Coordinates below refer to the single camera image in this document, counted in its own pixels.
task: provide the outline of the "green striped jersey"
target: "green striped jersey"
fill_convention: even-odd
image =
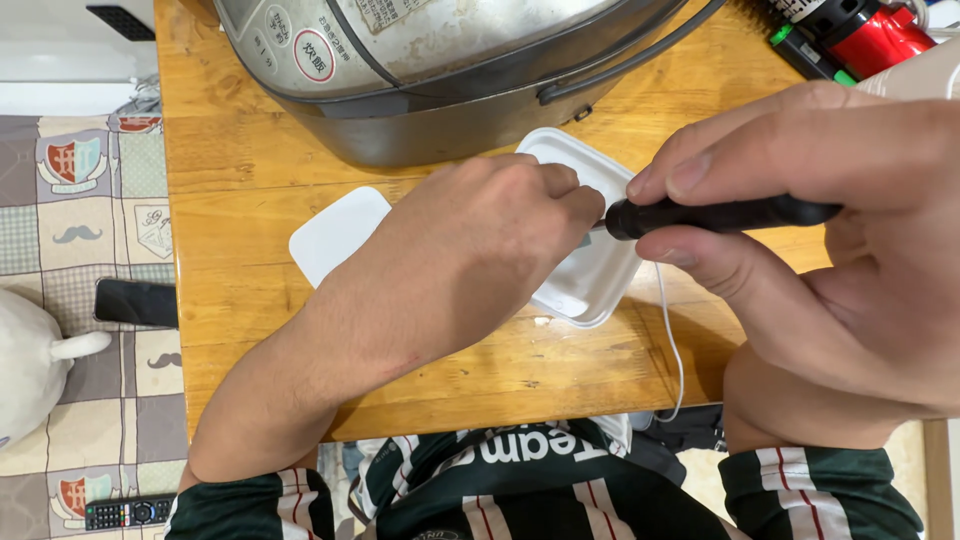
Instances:
[[[883,450],[781,448],[721,463],[736,527],[623,459],[589,420],[384,439],[361,466],[363,539],[922,538]],[[181,493],[167,540],[333,540],[330,492],[290,469]]]

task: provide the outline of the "wooden table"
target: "wooden table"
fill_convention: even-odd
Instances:
[[[691,0],[672,27],[703,4]],[[563,129],[639,170],[684,124],[799,82],[751,25],[724,7],[627,76],[586,121]],[[311,292],[287,252],[290,234],[361,185],[395,203],[435,166],[373,170],[337,160],[251,80],[224,34],[176,0],[156,0],[156,40],[192,435],[230,366]],[[756,237],[797,270],[828,264],[822,229]],[[665,277],[686,368],[684,403],[720,401],[724,366],[743,332],[726,305],[685,274],[667,268]],[[526,307],[480,344],[344,405],[328,438],[670,407],[677,369],[659,301],[653,265],[644,264],[597,329]]]

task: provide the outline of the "white plush toy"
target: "white plush toy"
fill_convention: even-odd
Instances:
[[[99,353],[109,344],[105,331],[62,339],[49,313],[0,289],[0,449],[50,414],[73,358]]]

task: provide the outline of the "green cap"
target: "green cap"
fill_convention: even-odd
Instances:
[[[856,81],[843,69],[833,75],[833,80],[843,86],[856,86]]]
[[[777,33],[770,38],[770,44],[774,47],[780,45],[780,42],[786,39],[787,35],[790,34],[790,31],[793,30],[793,25],[786,23],[777,30]]]

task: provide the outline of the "remote control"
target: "remote control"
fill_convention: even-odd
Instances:
[[[137,527],[166,523],[177,495],[152,495],[139,499],[87,503],[86,530]]]

